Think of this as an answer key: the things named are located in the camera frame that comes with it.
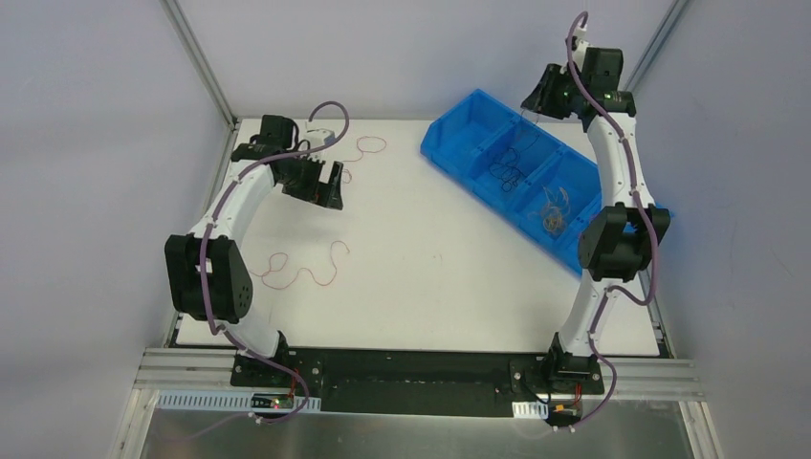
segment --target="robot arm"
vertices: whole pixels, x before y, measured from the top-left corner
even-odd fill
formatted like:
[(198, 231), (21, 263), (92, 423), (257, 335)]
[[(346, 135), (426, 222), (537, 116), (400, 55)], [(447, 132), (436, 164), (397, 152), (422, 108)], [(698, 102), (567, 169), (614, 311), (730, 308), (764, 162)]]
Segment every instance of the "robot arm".
[[(170, 236), (164, 246), (175, 309), (197, 320), (208, 319), (201, 283), (201, 270), (205, 270), (215, 330), (229, 333), (264, 357), (275, 354), (281, 334), (269, 330), (269, 317), (251, 308), (253, 286), (239, 253), (251, 219), (276, 184), (282, 184), (282, 193), (302, 201), (324, 208), (343, 208), (342, 163), (328, 166), (315, 155), (269, 161), (276, 155), (289, 155), (290, 148), (297, 149), (304, 143), (312, 150), (336, 141), (335, 133), (326, 129), (306, 130), (301, 141), (297, 138), (297, 126), (292, 120), (263, 117), (260, 133), (231, 154), (225, 184), (203, 218), (188, 234)], [(209, 225), (212, 229), (206, 263), (201, 266), (200, 246)]]
[(604, 325), (601, 318), (648, 266), (650, 241), (661, 241), (669, 225), (669, 212), (656, 207), (640, 167), (633, 95), (618, 90), (623, 53), (591, 46), (584, 40), (585, 32), (584, 23), (573, 25), (571, 41), (567, 40), (568, 65), (549, 64), (521, 104), (559, 120), (577, 115), (594, 147), (603, 193), (603, 209), (579, 242), (583, 273), (575, 304), (555, 334), (534, 384), (547, 392), (571, 392), (575, 384), (581, 384), (583, 393), (603, 392), (596, 347)]

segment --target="white tabletop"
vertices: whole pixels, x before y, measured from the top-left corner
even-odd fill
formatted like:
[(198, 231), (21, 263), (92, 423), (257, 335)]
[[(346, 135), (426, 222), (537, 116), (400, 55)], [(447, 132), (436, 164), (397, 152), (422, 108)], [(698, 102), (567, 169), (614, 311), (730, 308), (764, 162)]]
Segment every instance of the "white tabletop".
[[(243, 120), (237, 144), (259, 131)], [(343, 142), (327, 150), (336, 161), (358, 158), (355, 140), (378, 136), (388, 148), (347, 163), (342, 211), (313, 206), (277, 188), (259, 207), (240, 248), (250, 271), (267, 271), (285, 251), (285, 269), (253, 278), (253, 308), (293, 346), (366, 349), (544, 352), (566, 320), (580, 278), (487, 208), (420, 154), (428, 121), (353, 120)], [(314, 123), (340, 130), (341, 121)], [(541, 127), (589, 158), (579, 124)], [(632, 289), (640, 294), (639, 285)], [(659, 353), (647, 308), (625, 298), (606, 319), (602, 352)], [(204, 322), (184, 319), (181, 344), (227, 344)]]

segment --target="white wall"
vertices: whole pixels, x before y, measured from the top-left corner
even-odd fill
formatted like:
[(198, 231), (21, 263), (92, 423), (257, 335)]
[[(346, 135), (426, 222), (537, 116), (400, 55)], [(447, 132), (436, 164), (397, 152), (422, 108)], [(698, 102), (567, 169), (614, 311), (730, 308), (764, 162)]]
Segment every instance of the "white wall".
[(0, 62), (0, 457), (103, 457), (225, 124), (157, 1), (4, 2)]
[(234, 113), (433, 119), (480, 87), (517, 107), (584, 7), (629, 75), (672, 0), (183, 0)]
[(638, 95), (666, 324), (727, 457), (808, 457), (811, 2), (693, 3)]

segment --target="blue plastic bin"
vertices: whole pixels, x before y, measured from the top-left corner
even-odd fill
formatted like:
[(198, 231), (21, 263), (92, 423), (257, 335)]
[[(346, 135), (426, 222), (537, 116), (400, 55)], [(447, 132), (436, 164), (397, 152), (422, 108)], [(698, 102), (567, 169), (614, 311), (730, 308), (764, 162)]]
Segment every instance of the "blue plastic bin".
[[(432, 123), (421, 150), (564, 265), (581, 272), (578, 240), (601, 208), (596, 164), (481, 90)], [(552, 214), (548, 204), (559, 217), (545, 227), (544, 217)]]

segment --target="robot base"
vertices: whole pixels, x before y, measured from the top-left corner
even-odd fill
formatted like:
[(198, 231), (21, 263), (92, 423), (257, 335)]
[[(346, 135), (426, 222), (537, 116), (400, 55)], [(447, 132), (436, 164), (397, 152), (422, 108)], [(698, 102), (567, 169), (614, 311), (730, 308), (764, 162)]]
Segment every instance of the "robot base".
[(540, 365), (524, 369), (523, 374), (524, 382), (516, 382), (537, 394), (574, 394), (578, 384), (582, 394), (600, 395), (605, 391), (597, 357), (564, 352), (557, 333)]

